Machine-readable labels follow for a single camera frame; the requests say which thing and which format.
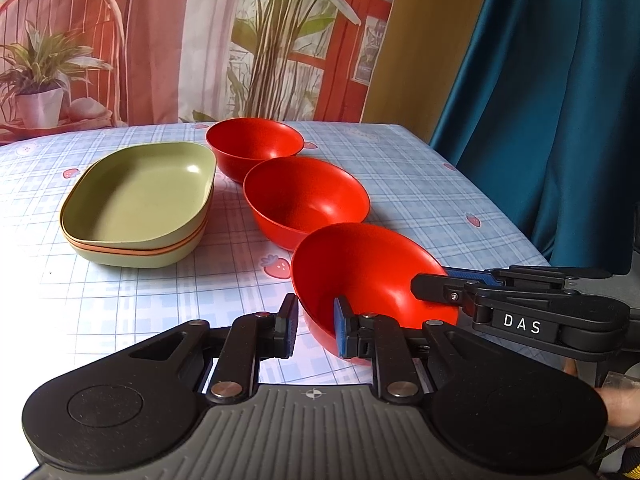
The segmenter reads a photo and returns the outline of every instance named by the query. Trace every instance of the screw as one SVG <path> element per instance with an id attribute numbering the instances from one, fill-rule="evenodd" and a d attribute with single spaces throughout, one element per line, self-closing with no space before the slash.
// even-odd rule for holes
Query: screw
<path id="1" fill-rule="evenodd" d="M 211 393 L 219 399 L 229 399 L 240 395 L 242 386 L 233 381 L 220 381 L 211 387 Z"/>
<path id="2" fill-rule="evenodd" d="M 396 381 L 395 383 L 391 383 L 386 390 L 394 397 L 405 398 L 418 393 L 418 386 L 409 381 Z"/>

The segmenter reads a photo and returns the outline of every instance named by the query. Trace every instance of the chair backrest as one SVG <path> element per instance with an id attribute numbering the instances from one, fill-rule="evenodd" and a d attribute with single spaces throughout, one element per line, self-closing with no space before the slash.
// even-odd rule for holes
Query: chair backrest
<path id="1" fill-rule="evenodd" d="M 92 55 L 113 66 L 113 71 L 89 70 L 89 83 L 72 83 L 71 98 L 96 99 L 113 112 L 113 124 L 117 124 L 121 116 L 126 117 L 126 110 L 123 114 L 120 111 L 124 25 L 115 0 L 7 0 L 0 6 L 0 44 L 25 44 L 26 20 L 33 22 L 42 33 L 78 31 L 79 44 L 91 46 Z M 0 70 L 5 69 L 6 62 L 0 60 Z M 2 114 L 4 122 L 16 118 L 13 100 L 5 103 Z"/>

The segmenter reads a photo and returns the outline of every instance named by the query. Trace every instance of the tablecloth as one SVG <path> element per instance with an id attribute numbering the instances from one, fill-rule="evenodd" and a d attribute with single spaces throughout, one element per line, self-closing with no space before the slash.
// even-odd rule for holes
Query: tablecloth
<path id="1" fill-rule="evenodd" d="M 546 264 L 482 192 L 404 128 L 291 124 L 306 140 L 302 155 L 337 164 L 367 189 L 368 222 L 413 239 L 444 266 Z M 274 312 L 292 292 L 288 272 L 281 272 L 289 269 L 292 254 L 264 238 L 241 187 L 220 172 L 205 237 L 176 265 L 139 270 L 99 266 L 77 256 L 65 242 L 58 212 L 91 163 L 132 144 L 204 144 L 206 126 L 136 126 L 0 147 L 0 319 L 5 332 L 0 371 L 8 394 L 2 433 L 8 440 L 3 449 L 11 453 L 17 472 L 6 478 L 18 478 L 35 464 L 19 415 L 39 384 L 186 320 L 227 326 L 242 314 Z M 273 272 L 278 261 L 281 268 Z M 523 352 L 540 358 L 538 352 Z M 266 361 L 260 380 L 364 383 L 371 380 L 371 371 L 326 352 L 301 317 L 293 357 Z"/>

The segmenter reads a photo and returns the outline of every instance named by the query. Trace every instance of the flower pot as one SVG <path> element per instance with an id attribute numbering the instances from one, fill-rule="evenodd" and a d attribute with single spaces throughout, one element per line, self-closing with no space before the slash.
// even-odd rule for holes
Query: flower pot
<path id="1" fill-rule="evenodd" d="M 54 88 L 39 94 L 17 95 L 15 104 L 24 126 L 34 130 L 58 126 L 64 94 L 62 88 Z"/>

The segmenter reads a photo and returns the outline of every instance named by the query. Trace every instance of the blue curtain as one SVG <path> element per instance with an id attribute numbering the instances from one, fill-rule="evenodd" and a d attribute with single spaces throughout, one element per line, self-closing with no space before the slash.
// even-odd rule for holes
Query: blue curtain
<path id="1" fill-rule="evenodd" d="M 628 272 L 640 0 L 485 0 L 431 145 L 555 266 Z"/>

